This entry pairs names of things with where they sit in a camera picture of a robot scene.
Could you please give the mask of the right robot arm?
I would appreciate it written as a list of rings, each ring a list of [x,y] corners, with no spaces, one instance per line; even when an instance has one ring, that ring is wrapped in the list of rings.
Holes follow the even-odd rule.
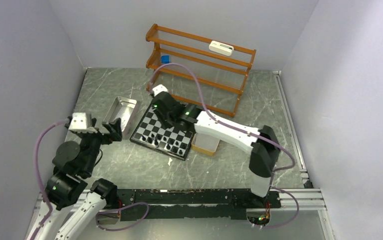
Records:
[[[252,178],[249,201],[255,207],[262,207],[268,201],[274,167],[280,155],[278,139],[271,127],[265,125],[258,129],[240,125],[206,112],[199,105],[184,105],[167,91],[154,91],[151,96],[152,109],[164,129],[175,127],[211,136],[249,154],[248,168]]]

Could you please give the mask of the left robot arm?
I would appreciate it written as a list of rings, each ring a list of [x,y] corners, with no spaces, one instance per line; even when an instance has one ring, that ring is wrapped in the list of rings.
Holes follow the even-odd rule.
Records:
[[[102,133],[95,127],[96,121],[96,118],[84,120],[69,116],[53,123],[38,136],[33,163],[42,201],[38,217],[27,239],[74,240],[99,211],[121,207],[118,187],[109,180],[100,178],[92,184],[80,208],[68,217],[88,185],[85,180],[92,175],[101,146],[120,142],[123,137],[120,118],[102,123],[107,133]],[[52,160],[53,175],[44,183],[38,163],[40,144],[50,130],[61,125],[80,137],[81,141],[66,141],[57,148]]]

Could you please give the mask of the silver tin box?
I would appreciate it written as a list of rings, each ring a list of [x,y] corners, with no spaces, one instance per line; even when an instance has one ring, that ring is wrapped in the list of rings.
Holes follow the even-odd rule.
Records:
[[[117,96],[115,97],[103,121],[113,122],[120,118],[122,135],[126,136],[129,133],[132,122],[139,108],[139,101],[127,97]]]

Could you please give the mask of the black and white chessboard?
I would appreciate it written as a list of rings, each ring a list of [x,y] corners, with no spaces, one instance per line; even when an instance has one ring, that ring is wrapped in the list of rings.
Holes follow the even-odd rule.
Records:
[[[182,131],[177,127],[162,128],[161,122],[150,104],[139,124],[133,131],[130,141],[185,161],[191,150],[195,132]]]

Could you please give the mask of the blue cube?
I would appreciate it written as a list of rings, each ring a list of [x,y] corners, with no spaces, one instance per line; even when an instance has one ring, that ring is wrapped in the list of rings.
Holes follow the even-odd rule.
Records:
[[[171,63],[171,56],[170,55],[162,55],[160,57],[160,62],[162,65]]]

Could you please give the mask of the orange wooden shelf rack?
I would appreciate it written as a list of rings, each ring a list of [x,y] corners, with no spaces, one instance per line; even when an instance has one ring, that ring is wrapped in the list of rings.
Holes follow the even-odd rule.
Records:
[[[256,57],[255,49],[218,41],[234,47],[231,56],[221,55],[209,50],[210,42],[216,40],[156,23],[147,31],[145,40],[153,43],[152,53],[145,66],[155,74],[148,87],[157,85],[161,73],[191,81],[197,79],[202,85],[236,96],[232,107],[223,109],[208,103],[209,110],[230,117],[236,115]],[[163,55],[169,55],[171,63],[161,64]]]

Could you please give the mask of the white rectangular device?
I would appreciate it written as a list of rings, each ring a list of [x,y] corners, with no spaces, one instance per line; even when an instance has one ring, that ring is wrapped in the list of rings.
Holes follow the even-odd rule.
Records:
[[[209,45],[208,49],[212,52],[215,52],[217,54],[230,57],[234,52],[234,47],[232,45],[225,44],[223,42],[212,40]]]

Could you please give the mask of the black base frame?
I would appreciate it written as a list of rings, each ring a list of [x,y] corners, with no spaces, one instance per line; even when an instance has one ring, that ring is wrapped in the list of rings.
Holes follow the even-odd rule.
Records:
[[[120,209],[121,221],[183,218],[247,220],[248,210],[269,212],[281,207],[280,194],[265,197],[249,188],[117,189],[109,194],[104,210]]]

